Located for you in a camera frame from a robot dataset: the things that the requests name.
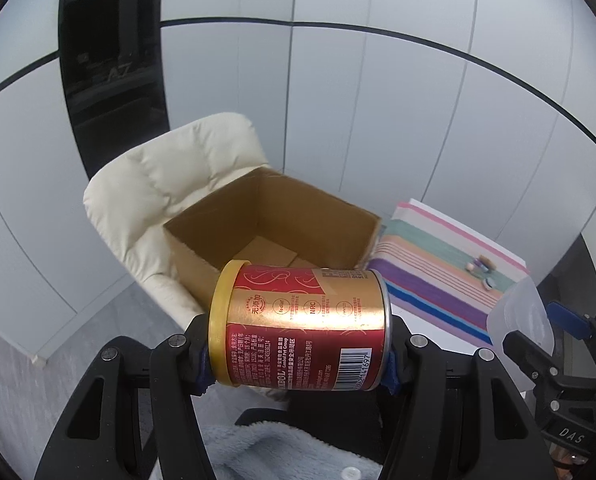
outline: pink stripe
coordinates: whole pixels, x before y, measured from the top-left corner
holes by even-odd
[[[443,225],[443,226],[449,228],[451,231],[454,231],[455,233],[464,236],[465,238],[467,238],[467,240],[470,240],[470,241],[474,242],[475,244],[478,244],[480,247],[483,247],[483,248],[487,249],[488,251],[491,251],[496,256],[501,257],[505,262],[512,264],[517,269],[520,269],[523,272],[526,272],[527,274],[529,273],[529,271],[526,269],[526,267],[521,266],[521,264],[519,264],[513,258],[509,258],[509,256],[507,256],[505,253],[501,253],[496,248],[493,248],[492,246],[483,242],[479,238],[476,238],[474,235],[469,234],[466,231],[463,231],[458,226],[450,224],[449,222],[443,220],[442,218],[438,218],[436,215],[430,213],[429,211],[425,211],[424,209],[421,209],[418,206],[415,206],[413,204],[409,204],[406,202],[400,202],[398,204],[398,207],[403,207],[406,209],[413,209],[414,211],[420,213],[422,216],[425,216],[428,219],[433,220],[434,222],[439,223],[440,225]]]
[[[466,282],[465,280],[461,280],[460,278],[458,278],[458,276],[455,276],[454,274],[446,272],[446,270],[441,269],[441,267],[435,266],[428,260],[425,260],[424,258],[417,256],[417,254],[408,253],[404,250],[400,250],[400,252],[398,252],[396,250],[395,245],[390,242],[382,242],[378,244],[374,255],[376,257],[380,257],[380,252],[390,254],[391,256],[400,260],[401,262],[404,262],[405,264],[414,267],[414,269],[420,270],[421,272],[428,274],[429,276],[438,280],[439,282],[444,283],[444,285],[447,285],[451,288],[454,288],[455,290],[458,290],[459,292],[462,292],[465,296],[472,298],[472,300],[478,301],[478,303],[493,308],[494,306],[496,306],[496,303],[498,302],[498,300],[496,300],[495,298],[477,290],[475,287],[471,285],[471,283]]]

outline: red can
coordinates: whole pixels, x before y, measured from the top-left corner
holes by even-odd
[[[226,264],[209,314],[217,380],[282,390],[370,390],[391,345],[391,303],[373,270]]]

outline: blue stripe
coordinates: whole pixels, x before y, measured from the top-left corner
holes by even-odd
[[[464,323],[458,319],[453,318],[452,316],[449,316],[446,312],[431,306],[431,304],[425,303],[425,301],[420,300],[419,298],[413,296],[412,294],[409,294],[408,292],[405,292],[404,290],[400,290],[399,288],[396,288],[395,286],[391,285],[388,282],[387,282],[387,290],[389,291],[390,294],[392,294],[396,298],[399,298],[403,301],[407,301],[407,303],[411,303],[413,306],[415,306],[416,308],[419,308],[423,312],[426,312],[427,314],[431,314],[431,316],[437,317],[438,319],[440,319],[446,323],[449,323],[451,326],[454,326],[469,335],[473,335],[474,337],[480,339],[481,341],[483,341],[489,345],[492,344],[489,336],[484,335],[481,331],[476,330],[475,328],[467,325],[466,323]]]
[[[411,300],[420,301],[420,302],[424,303],[425,305],[427,305],[428,308],[433,309],[433,315],[435,317],[438,317],[437,314],[443,314],[444,316],[449,316],[455,322],[461,323],[465,326],[468,326],[470,329],[476,330],[478,333],[482,334],[483,336],[488,336],[486,329],[479,327],[478,325],[476,325],[475,323],[472,323],[468,319],[464,319],[463,317],[457,316],[456,314],[449,312],[448,310],[445,310],[444,308],[439,306],[440,305],[439,303],[434,303],[433,301],[427,300],[427,298],[423,298],[422,296],[419,296],[418,294],[416,294],[415,292],[413,292],[412,290],[409,290],[408,288],[406,288],[404,286],[400,286],[397,283],[390,282],[390,280],[385,280],[385,282],[387,284],[391,285],[396,290],[398,290],[401,294],[404,294],[407,297],[409,297],[409,300],[406,300],[407,302],[411,303]],[[486,323],[487,322],[487,314],[484,314],[484,312],[483,312],[483,315],[485,317],[485,323]]]

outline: cardboard box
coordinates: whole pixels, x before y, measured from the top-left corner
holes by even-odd
[[[353,269],[373,248],[380,218],[300,180],[257,168],[164,228],[178,280],[209,310],[229,260]]]

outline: white button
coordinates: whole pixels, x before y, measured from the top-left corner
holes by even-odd
[[[363,474],[357,467],[345,467],[342,469],[340,476],[342,477],[342,480],[360,480],[363,477]]]

